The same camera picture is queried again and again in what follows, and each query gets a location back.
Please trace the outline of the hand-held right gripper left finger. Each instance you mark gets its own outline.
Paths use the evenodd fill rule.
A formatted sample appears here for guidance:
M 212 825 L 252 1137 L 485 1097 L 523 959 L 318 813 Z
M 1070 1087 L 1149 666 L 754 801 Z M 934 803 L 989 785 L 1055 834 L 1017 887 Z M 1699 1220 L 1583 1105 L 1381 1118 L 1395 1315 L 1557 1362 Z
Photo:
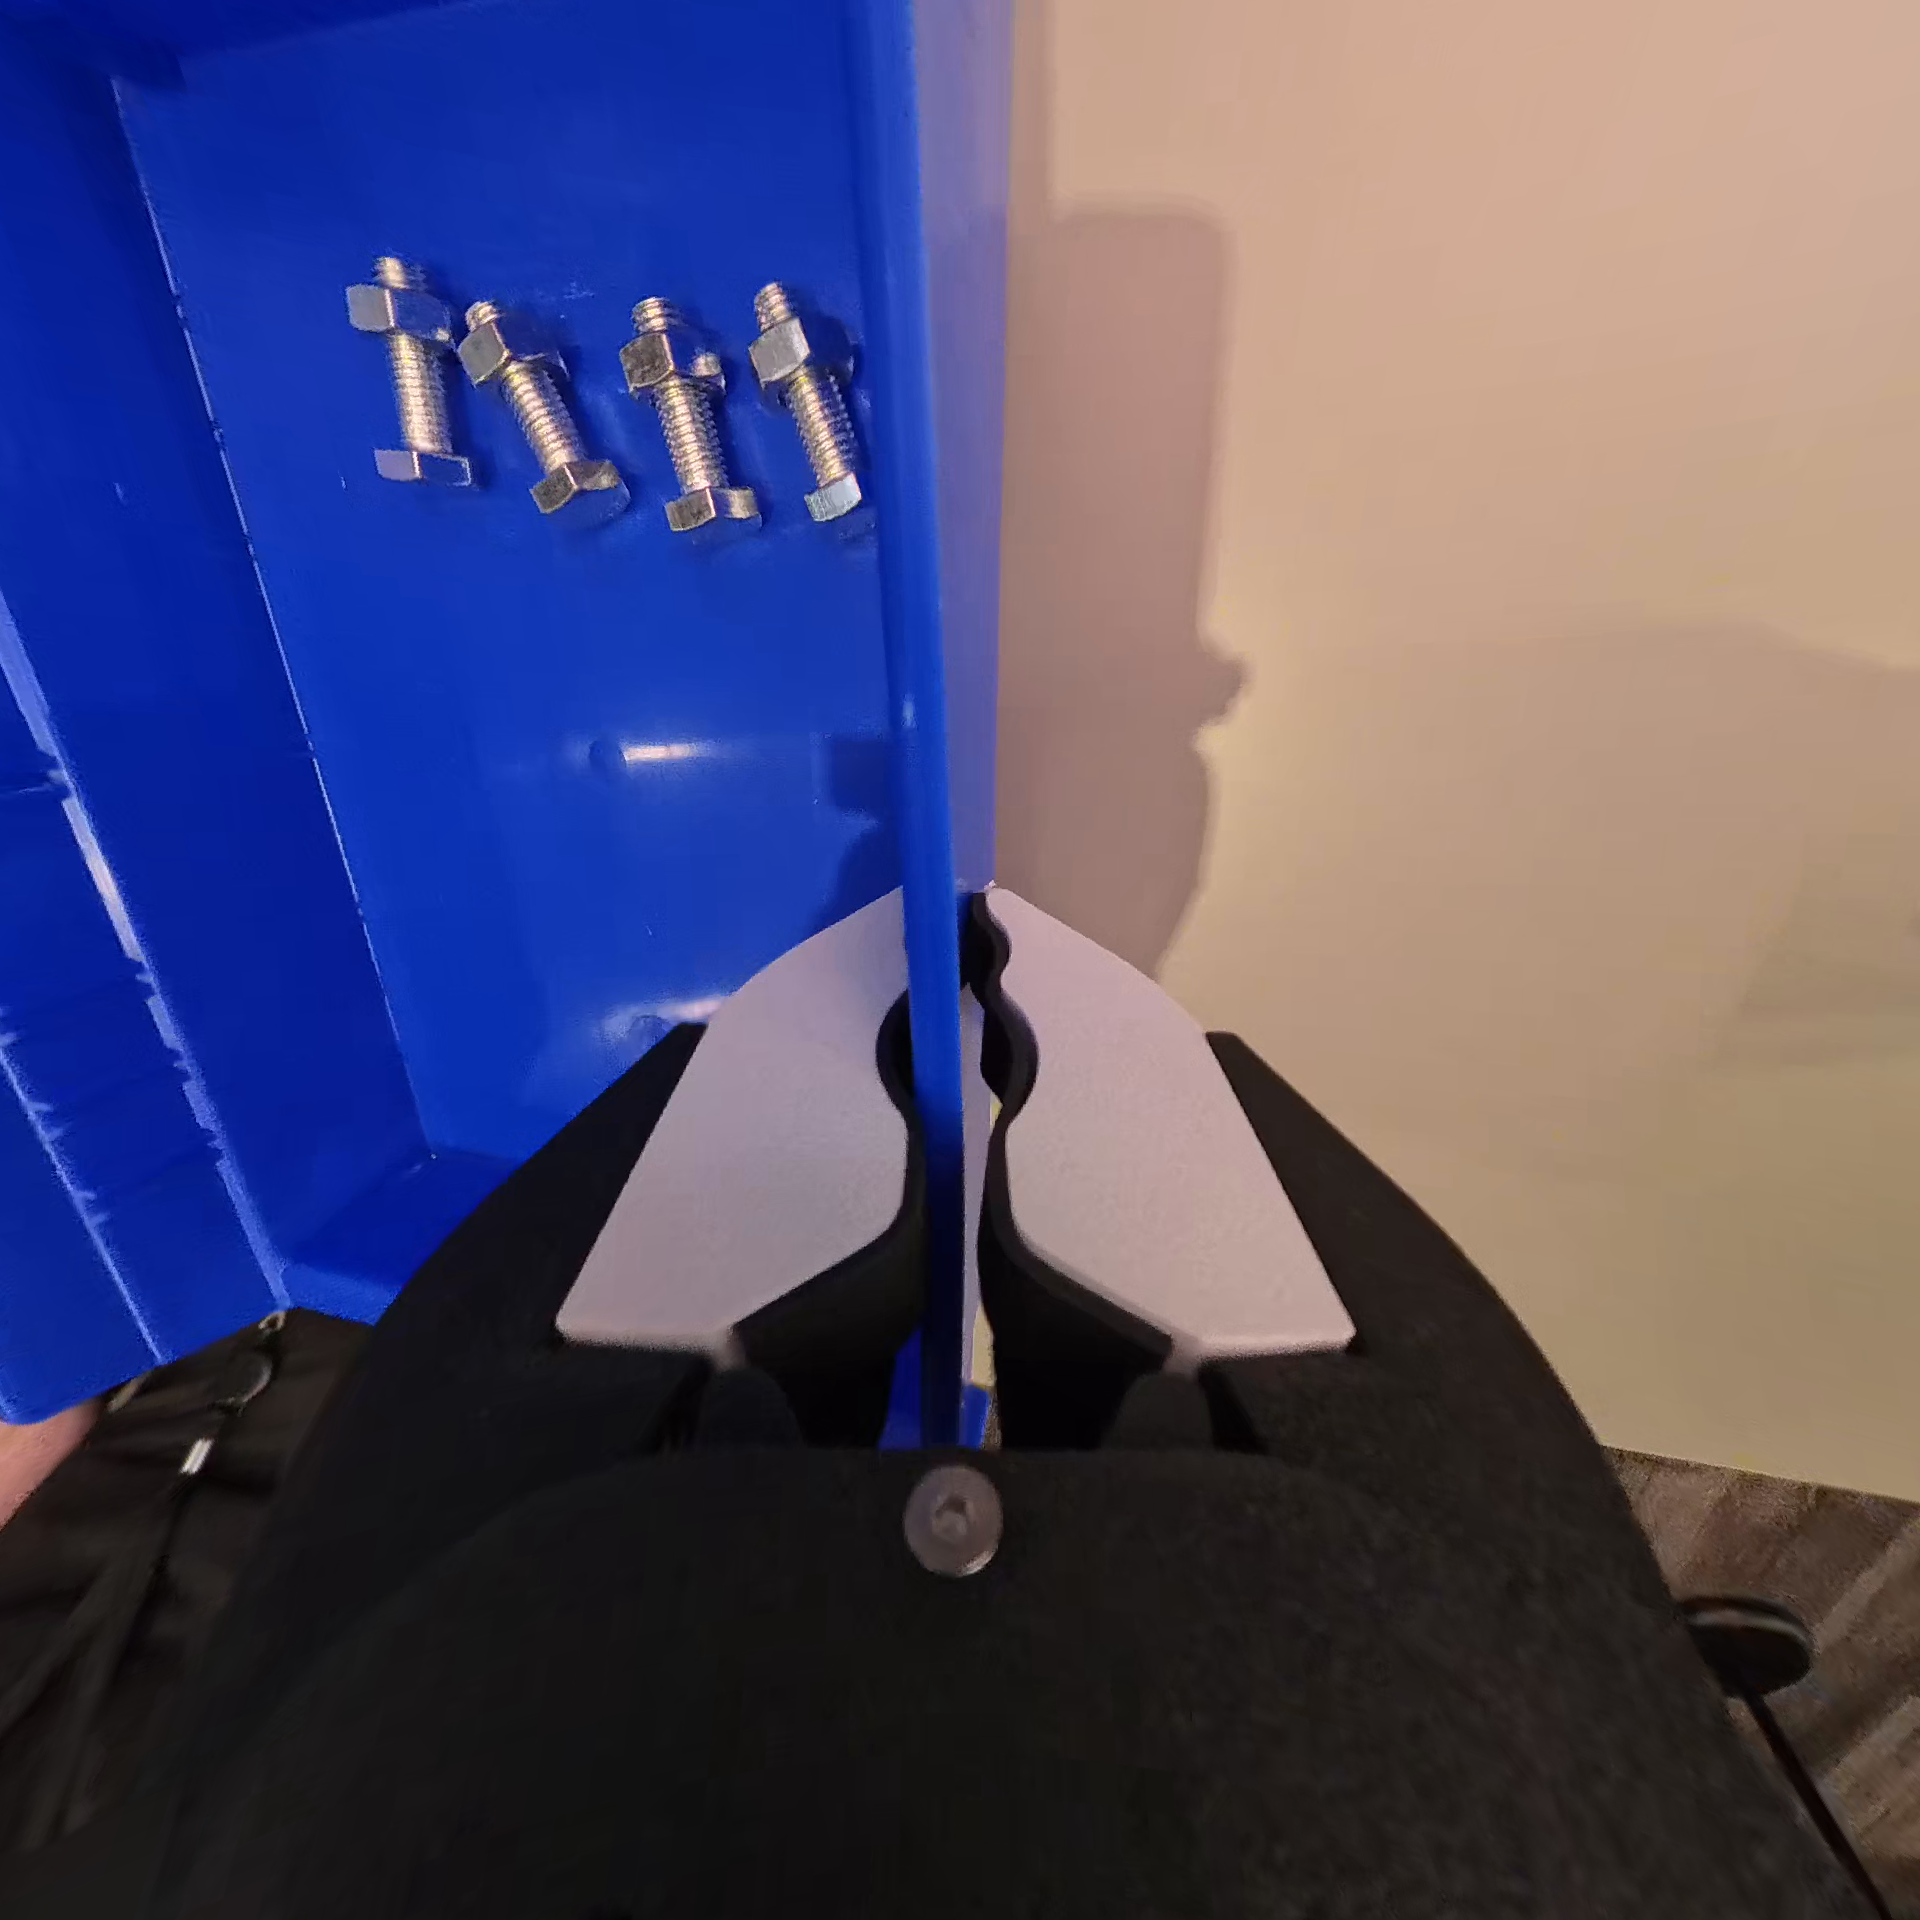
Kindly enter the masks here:
M 572 1345 L 773 1379 L 813 1444 L 880 1441 L 926 1308 L 902 887 L 718 1006 L 565 1301 Z

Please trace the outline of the person's black clothing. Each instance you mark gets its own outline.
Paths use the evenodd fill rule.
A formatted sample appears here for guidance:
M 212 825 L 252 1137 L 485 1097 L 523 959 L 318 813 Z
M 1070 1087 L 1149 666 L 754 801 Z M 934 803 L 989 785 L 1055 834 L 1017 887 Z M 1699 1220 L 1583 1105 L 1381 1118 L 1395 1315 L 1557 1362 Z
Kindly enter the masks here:
M 370 1333 L 277 1309 L 111 1386 L 4 1519 L 4 1915 L 129 1910 L 146 1774 Z

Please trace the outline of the blue plastic bin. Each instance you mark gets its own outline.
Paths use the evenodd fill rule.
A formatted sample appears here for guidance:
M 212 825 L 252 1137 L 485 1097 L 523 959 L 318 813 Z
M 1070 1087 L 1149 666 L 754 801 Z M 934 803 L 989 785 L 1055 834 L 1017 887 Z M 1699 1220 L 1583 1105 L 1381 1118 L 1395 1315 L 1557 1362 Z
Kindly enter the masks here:
M 376 1319 L 677 1023 L 893 889 L 962 1360 L 961 900 L 995 859 L 1013 4 L 4 4 L 4 1418 Z M 469 490 L 396 483 L 381 255 Z M 841 323 L 816 523 L 756 292 Z M 726 369 L 677 536 L 618 354 Z M 630 506 L 568 530 L 474 302 Z

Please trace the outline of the black stand foot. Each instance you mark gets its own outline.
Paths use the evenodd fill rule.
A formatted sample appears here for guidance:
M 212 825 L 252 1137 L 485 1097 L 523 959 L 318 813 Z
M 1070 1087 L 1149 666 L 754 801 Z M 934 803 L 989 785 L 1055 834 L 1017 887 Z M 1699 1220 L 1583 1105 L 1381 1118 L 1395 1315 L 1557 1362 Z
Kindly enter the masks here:
M 1764 1596 L 1688 1596 L 1678 1612 L 1694 1649 L 1722 1696 L 1750 1721 L 1808 1828 L 1875 1915 L 1892 1918 L 1884 1888 L 1773 1707 L 1778 1693 L 1811 1678 L 1812 1629 L 1787 1604 Z

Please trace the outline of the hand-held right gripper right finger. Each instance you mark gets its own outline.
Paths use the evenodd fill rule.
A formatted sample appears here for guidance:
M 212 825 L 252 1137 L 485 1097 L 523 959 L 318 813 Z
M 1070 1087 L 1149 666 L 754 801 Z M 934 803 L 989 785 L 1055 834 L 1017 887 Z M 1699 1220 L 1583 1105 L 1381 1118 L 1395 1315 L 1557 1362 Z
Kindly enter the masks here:
M 1207 1029 L 1006 885 L 970 904 L 992 1118 L 973 1234 L 1010 1447 L 1095 1447 L 1152 1378 L 1329 1357 L 1356 1323 Z

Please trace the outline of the silver hex bolt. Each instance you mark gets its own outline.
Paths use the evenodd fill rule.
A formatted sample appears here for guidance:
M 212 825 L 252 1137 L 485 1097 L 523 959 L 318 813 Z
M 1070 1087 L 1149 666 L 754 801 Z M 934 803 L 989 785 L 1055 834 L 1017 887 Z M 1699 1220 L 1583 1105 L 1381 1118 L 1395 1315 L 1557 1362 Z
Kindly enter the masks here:
M 495 300 L 469 304 L 465 323 L 479 323 L 489 314 L 517 308 Z M 615 461 L 591 456 L 581 424 L 565 396 L 565 371 L 517 369 L 501 385 L 479 389 L 496 391 L 540 465 L 540 480 L 532 485 L 532 502 L 544 520 L 568 530 L 609 523 L 630 508 L 630 490 Z
M 673 323 L 689 327 L 718 354 L 709 343 L 709 335 L 673 300 L 645 297 L 632 308 L 632 338 Z M 725 396 L 726 389 L 718 396 L 681 389 L 661 396 L 661 399 L 632 396 L 639 404 L 651 405 L 656 416 L 678 483 L 678 492 L 664 502 L 663 512 L 669 528 L 687 540 L 718 542 L 760 528 L 763 513 L 756 492 L 737 483 L 728 463 L 720 432 Z
M 853 338 L 842 323 L 798 300 L 783 282 L 769 282 L 754 294 L 756 335 L 767 325 L 793 315 L 837 323 L 846 340 L 846 365 L 838 377 L 834 373 L 802 376 L 789 387 L 783 402 L 760 396 L 771 407 L 791 417 L 802 445 L 813 474 L 813 487 L 804 492 L 809 518 L 824 525 L 850 523 L 866 508 L 861 449 L 848 402 L 854 368 Z
M 412 285 L 441 297 L 416 262 L 393 252 L 375 257 L 369 283 L 372 282 Z M 381 338 L 388 355 L 400 435 L 399 445 L 376 449 L 379 474 L 396 483 L 472 487 L 472 465 L 455 445 L 448 410 L 445 359 L 455 345 L 432 347 L 411 338 L 376 338 Z

